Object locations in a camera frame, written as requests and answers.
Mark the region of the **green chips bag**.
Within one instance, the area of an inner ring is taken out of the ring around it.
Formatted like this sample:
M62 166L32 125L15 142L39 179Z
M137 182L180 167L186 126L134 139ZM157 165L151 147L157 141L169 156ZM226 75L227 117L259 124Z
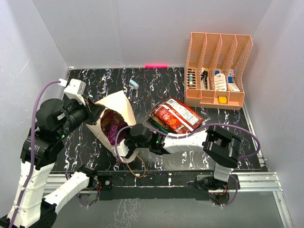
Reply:
M154 121L152 118L148 118L147 122L153 126L155 129L160 130L163 133L170 133L168 130L166 130L165 128L163 128L160 124L158 124L156 121Z

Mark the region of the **red brown snack box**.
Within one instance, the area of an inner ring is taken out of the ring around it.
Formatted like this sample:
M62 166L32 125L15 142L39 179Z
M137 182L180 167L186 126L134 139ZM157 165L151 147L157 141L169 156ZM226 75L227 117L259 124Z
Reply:
M159 101L148 113L146 116L146 122L148 118L152 118L154 121L156 121L158 124L160 124L163 128L165 128L166 130L168 130L170 133L172 133L172 129L159 117L156 116L156 114L154 113L154 111L160 106L162 105L164 102L166 101L166 98L162 99L161 101Z

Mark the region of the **purple snack packet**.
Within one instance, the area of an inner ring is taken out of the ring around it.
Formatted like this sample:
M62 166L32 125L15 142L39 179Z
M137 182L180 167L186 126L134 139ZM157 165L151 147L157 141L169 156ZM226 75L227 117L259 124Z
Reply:
M103 134L107 137L111 145L115 144L118 132L128 126L124 118L116 111L106 109L100 118L100 125Z

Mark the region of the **brown paper bag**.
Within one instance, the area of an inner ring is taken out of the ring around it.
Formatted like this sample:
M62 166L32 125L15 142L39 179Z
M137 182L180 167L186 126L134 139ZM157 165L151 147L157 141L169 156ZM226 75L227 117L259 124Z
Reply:
M142 162L143 174L135 174L133 170L131 173L137 178L144 177L146 165L138 155L139 149L129 149L123 144L127 129L122 128L136 124L133 109L124 92L121 90L110 94L95 104L104 106L105 110L99 115L95 125L87 124L89 130L119 163L124 163L130 168L130 163L139 159Z

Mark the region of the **red Doritos chips bag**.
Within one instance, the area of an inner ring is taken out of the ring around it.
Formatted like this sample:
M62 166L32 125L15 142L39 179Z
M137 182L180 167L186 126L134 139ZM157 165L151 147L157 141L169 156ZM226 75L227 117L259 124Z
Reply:
M166 98L154 113L176 134L191 133L204 122L194 110L174 97Z

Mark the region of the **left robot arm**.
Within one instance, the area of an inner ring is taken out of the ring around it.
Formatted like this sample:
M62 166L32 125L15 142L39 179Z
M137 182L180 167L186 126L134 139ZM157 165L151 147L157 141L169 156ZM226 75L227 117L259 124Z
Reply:
M3 228L50 228L57 214L82 189L94 189L98 184L96 170L81 166L63 185L44 196L48 176L63 140L81 124L95 125L104 105L86 98L62 101L52 98L35 111L34 124L21 151L21 174L13 206L0 219Z

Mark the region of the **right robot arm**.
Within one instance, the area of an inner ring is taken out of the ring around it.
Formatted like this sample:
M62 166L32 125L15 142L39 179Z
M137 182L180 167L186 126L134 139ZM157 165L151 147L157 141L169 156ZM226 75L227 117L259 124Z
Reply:
M120 146L127 155L137 148L146 148L157 155L178 152L205 152L214 162L212 176L198 178L196 186L202 190L227 190L229 178L238 166L241 139L222 128L210 126L195 133L163 133L136 124L127 131Z

